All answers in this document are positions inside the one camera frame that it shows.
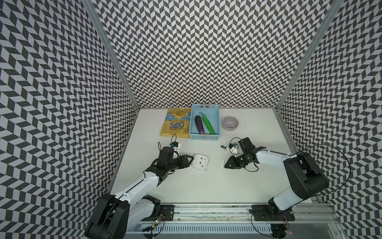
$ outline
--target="bag of chips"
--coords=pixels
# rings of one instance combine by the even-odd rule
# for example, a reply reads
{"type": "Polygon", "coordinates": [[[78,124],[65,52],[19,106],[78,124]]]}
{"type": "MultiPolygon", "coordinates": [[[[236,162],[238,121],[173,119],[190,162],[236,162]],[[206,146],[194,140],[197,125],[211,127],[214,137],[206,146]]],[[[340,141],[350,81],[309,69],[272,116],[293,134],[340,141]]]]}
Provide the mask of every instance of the bag of chips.
{"type": "Polygon", "coordinates": [[[189,138],[190,118],[191,108],[169,108],[160,135],[189,138]]]}

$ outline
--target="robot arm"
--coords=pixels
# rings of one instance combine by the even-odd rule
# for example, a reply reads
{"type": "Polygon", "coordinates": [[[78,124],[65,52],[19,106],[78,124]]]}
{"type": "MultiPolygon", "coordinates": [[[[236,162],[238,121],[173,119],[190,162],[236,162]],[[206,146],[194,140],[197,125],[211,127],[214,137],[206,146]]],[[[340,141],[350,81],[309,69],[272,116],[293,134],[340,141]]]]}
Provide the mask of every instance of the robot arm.
{"type": "Polygon", "coordinates": [[[104,194],[98,201],[85,229],[85,236],[90,239],[123,238],[126,230],[148,217],[157,217],[160,200],[147,195],[163,182],[168,173],[190,166],[192,156],[179,156],[178,144],[163,147],[159,158],[154,160],[143,176],[129,187],[110,195],[104,194]]]}
{"type": "Polygon", "coordinates": [[[249,138],[238,143],[243,154],[231,156],[225,168],[240,169],[249,163],[265,163],[285,170],[288,175],[290,186],[268,201],[272,215],[283,213],[329,186],[328,179],[308,153],[282,154],[265,150],[265,147],[256,148],[249,138]]]}

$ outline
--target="white table surface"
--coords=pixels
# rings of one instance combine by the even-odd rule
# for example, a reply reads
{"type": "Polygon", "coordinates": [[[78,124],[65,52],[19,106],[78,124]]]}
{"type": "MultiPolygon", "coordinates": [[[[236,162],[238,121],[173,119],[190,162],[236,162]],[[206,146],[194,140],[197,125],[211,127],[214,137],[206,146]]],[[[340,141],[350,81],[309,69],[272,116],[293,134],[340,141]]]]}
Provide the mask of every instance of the white table surface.
{"type": "MultiPolygon", "coordinates": [[[[166,109],[139,111],[112,194],[142,176],[142,171],[159,155],[158,141],[162,147],[169,145],[171,138],[159,135],[166,113],[166,109]]],[[[202,154],[208,157],[207,170],[197,171],[192,166],[176,170],[149,195],[162,203],[267,203],[289,186],[286,173],[271,165],[257,164],[257,172],[224,168],[231,154],[220,146],[227,146],[233,137],[249,137],[256,147],[265,146],[272,151],[290,153],[273,110],[220,109],[219,113],[221,123],[224,117],[235,116],[239,127],[227,131],[221,125],[218,141],[177,139],[181,143],[180,155],[202,154]]],[[[255,167],[250,164],[247,169],[254,170],[255,167]]]]}

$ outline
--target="chevron patterned wall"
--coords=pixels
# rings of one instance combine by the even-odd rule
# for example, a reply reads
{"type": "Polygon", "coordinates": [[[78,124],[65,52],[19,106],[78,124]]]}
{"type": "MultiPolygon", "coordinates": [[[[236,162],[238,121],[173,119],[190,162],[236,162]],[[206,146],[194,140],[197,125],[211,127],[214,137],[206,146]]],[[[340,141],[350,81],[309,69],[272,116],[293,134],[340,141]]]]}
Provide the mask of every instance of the chevron patterned wall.
{"type": "Polygon", "coordinates": [[[282,108],[297,145],[312,150],[332,180],[325,201],[350,238],[381,238],[382,80],[380,1],[349,0],[337,14],[303,76],[282,108]]]}
{"type": "Polygon", "coordinates": [[[79,0],[0,9],[0,238],[78,238],[136,112],[79,0]]]}
{"type": "Polygon", "coordinates": [[[141,107],[275,106],[332,0],[93,0],[141,107]]]}

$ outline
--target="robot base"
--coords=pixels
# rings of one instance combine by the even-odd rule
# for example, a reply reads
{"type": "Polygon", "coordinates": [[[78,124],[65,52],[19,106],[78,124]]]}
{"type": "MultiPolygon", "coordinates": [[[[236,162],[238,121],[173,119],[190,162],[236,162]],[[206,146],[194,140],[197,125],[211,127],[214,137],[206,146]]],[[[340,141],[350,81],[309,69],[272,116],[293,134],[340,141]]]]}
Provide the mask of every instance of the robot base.
{"type": "Polygon", "coordinates": [[[286,217],[288,221],[295,220],[291,208],[288,208],[277,215],[272,215],[268,210],[268,205],[252,205],[252,210],[250,212],[253,214],[255,221],[285,221],[284,217],[286,217]]]}

